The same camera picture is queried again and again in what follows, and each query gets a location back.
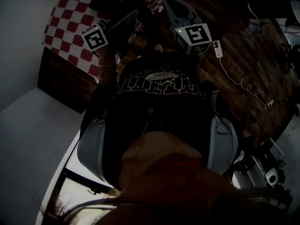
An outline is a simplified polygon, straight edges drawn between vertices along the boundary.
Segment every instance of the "white box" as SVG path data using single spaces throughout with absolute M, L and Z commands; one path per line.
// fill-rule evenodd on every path
M 107 39 L 98 24 L 83 31 L 81 36 L 91 52 L 108 45 Z
M 175 41 L 187 55 L 207 51 L 212 39 L 206 23 L 175 29 Z

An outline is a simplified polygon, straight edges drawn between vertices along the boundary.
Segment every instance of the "white cable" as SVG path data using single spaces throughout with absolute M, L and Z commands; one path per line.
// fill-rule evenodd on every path
M 260 101 L 260 102 L 262 103 L 262 105 L 265 106 L 266 109 L 269 109 L 269 108 L 271 107 L 271 105 L 270 105 L 270 106 L 269 106 L 269 105 L 266 106 L 266 104 L 264 104 L 262 100 L 259 100 L 259 98 L 258 98 L 257 95 L 261 92 L 260 89 L 257 89 L 257 90 L 255 91 L 255 93 L 250 92 L 250 90 L 252 89 L 252 85 L 251 85 L 251 84 L 249 84 L 249 85 L 247 86 L 247 88 L 244 88 L 244 87 L 243 87 L 243 82 L 244 82 L 244 78 L 243 78 L 243 77 L 241 78 L 240 83 L 236 83 L 232 78 L 230 78 L 230 77 L 228 76 L 228 74 L 227 74 L 225 68 L 223 67 L 223 65 L 222 65 L 222 63 L 221 63 L 221 58 L 220 58 L 220 64 L 221 64 L 222 69 L 223 69 L 224 72 L 226 73 L 227 77 L 228 77 L 230 80 L 232 80 L 232 81 L 234 82 L 235 85 L 241 85 L 241 87 L 242 87 L 243 90 L 246 90 L 247 92 L 251 93 L 253 96 L 256 96 L 257 100 Z

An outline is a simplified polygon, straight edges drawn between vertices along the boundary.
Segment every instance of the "graphic print on t-shirt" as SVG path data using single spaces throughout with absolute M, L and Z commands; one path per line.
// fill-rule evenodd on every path
M 191 84 L 185 74 L 171 65 L 131 72 L 115 95 L 130 91 L 162 95 L 183 93 L 201 95 L 197 86 Z

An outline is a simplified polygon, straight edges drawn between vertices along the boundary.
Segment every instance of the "white wall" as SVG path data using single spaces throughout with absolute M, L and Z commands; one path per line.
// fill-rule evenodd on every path
M 81 114 L 38 88 L 0 112 L 0 220 L 34 224 Z
M 283 150 L 285 166 L 284 187 L 291 189 L 293 203 L 289 214 L 293 214 L 300 206 L 300 118 L 293 116 L 283 134 L 276 141 L 276 144 Z
M 37 86 L 41 41 L 57 0 L 0 0 L 0 111 Z

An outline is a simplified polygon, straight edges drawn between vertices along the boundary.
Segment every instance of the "checkered pattern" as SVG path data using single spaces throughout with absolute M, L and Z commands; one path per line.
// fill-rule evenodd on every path
M 158 9 L 162 0 L 143 0 L 151 12 Z M 98 76 L 98 58 L 87 50 L 81 33 L 105 19 L 101 12 L 95 12 L 88 7 L 91 0 L 58 0 L 51 12 L 45 29 L 42 44 L 68 60 L 75 66 L 95 77 Z M 142 24 L 137 21 L 135 29 L 140 30 Z

